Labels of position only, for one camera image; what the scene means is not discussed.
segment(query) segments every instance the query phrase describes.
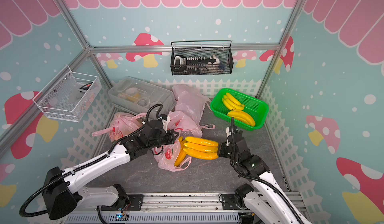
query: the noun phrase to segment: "yellow mushroom stem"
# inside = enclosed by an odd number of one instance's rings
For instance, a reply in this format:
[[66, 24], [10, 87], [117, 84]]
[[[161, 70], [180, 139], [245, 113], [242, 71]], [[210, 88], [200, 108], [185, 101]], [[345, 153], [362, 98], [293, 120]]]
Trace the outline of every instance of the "yellow mushroom stem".
[[155, 59], [155, 55], [153, 53], [147, 54], [146, 56], [143, 57], [144, 59], [144, 67], [145, 68], [152, 68], [156, 67], [159, 65]]

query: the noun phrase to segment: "banana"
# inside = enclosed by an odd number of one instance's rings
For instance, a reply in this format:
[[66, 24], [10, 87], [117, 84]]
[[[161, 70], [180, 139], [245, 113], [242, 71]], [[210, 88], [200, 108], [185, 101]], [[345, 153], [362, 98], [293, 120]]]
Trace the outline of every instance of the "banana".
[[197, 138], [193, 136], [188, 136], [187, 138], [185, 138], [185, 140], [188, 142], [199, 144], [199, 145], [218, 147], [218, 142], [213, 140], [207, 140], [207, 139]]
[[184, 146], [190, 149], [198, 150], [205, 153], [217, 153], [217, 147], [199, 145], [199, 144], [190, 143], [190, 142], [185, 143]]
[[236, 104], [233, 103], [232, 100], [230, 100], [229, 98], [228, 98], [228, 99], [225, 99], [225, 101], [226, 101], [229, 105], [231, 105], [233, 108], [235, 108], [235, 109], [238, 109], [238, 110], [241, 110], [241, 111], [244, 109], [243, 106], [238, 106], [238, 105], [236, 105]]
[[228, 110], [233, 111], [233, 109], [235, 109], [235, 108], [233, 108], [230, 104], [228, 104], [228, 102], [227, 102], [226, 100], [224, 100], [224, 98], [221, 98], [221, 100], [223, 101], [224, 106], [225, 106]]
[[228, 112], [228, 115], [229, 116], [237, 116], [237, 117], [243, 118], [243, 119], [247, 120], [250, 123], [250, 126], [255, 126], [256, 125], [256, 122], [252, 118], [252, 116], [250, 116], [248, 113], [245, 113], [244, 111], [230, 111], [230, 112]]
[[241, 106], [241, 103], [240, 101], [238, 101], [235, 97], [233, 97], [230, 93], [225, 93], [227, 95], [227, 97], [232, 100], [233, 103], [237, 104], [238, 106]]
[[238, 116], [230, 116], [228, 115], [229, 117], [233, 117], [235, 120], [238, 120], [238, 121], [241, 121], [243, 122], [244, 124], [247, 124], [247, 125], [251, 125], [246, 119], [244, 118], [241, 118], [241, 117], [238, 117]]
[[190, 148], [183, 148], [183, 150], [190, 156], [203, 159], [203, 160], [214, 160], [218, 158], [218, 155], [216, 153], [204, 153], [198, 150], [190, 149]]
[[180, 163], [184, 160], [185, 156], [187, 155], [187, 153], [183, 150], [184, 143], [186, 143], [186, 142], [187, 142], [186, 140], [183, 140], [182, 142], [180, 142], [181, 149], [180, 149], [179, 155], [177, 156], [177, 158], [175, 160], [175, 166], [179, 166]]

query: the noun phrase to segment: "mesh basket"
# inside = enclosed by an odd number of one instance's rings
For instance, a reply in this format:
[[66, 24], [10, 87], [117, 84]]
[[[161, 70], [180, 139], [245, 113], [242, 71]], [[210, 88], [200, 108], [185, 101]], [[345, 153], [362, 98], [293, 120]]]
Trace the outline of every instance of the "mesh basket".
[[[43, 94], [48, 83], [33, 102], [48, 118], [79, 122], [101, 90], [101, 83], [97, 76], [72, 72], [69, 66], [65, 68], [68, 71]], [[90, 83], [88, 90], [80, 89]]]
[[230, 40], [172, 42], [172, 75], [231, 74], [231, 43]]

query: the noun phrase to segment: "green plastic basket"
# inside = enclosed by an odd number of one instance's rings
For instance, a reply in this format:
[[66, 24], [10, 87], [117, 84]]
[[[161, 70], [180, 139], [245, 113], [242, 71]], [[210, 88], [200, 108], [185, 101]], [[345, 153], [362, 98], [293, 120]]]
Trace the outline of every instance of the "green plastic basket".
[[240, 101], [240, 103], [245, 105], [243, 111], [250, 114], [250, 116], [252, 116], [252, 118], [256, 122], [255, 126], [250, 126], [241, 121], [235, 120], [235, 125], [245, 130], [260, 129], [264, 124], [266, 115], [268, 114], [268, 105], [264, 101], [248, 96], [241, 92], [234, 91], [229, 88], [223, 88], [219, 90], [217, 95], [212, 100], [210, 106], [215, 116], [219, 117], [220, 119], [223, 119], [224, 121], [231, 122], [231, 117], [227, 116], [230, 110], [228, 110], [228, 108], [224, 106], [223, 101], [221, 100], [227, 92], [233, 95], [233, 97]]

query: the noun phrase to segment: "transparent plastic container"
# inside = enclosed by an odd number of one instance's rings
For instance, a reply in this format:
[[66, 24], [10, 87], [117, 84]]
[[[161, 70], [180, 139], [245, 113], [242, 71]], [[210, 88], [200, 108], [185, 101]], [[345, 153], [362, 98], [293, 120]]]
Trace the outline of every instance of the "transparent plastic container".
[[[147, 112], [155, 104], [162, 104], [160, 114], [168, 114], [176, 105], [172, 91], [139, 81], [132, 77], [125, 77], [116, 86], [108, 91], [114, 106], [132, 114]], [[155, 108], [149, 115], [150, 119], [156, 119]]]

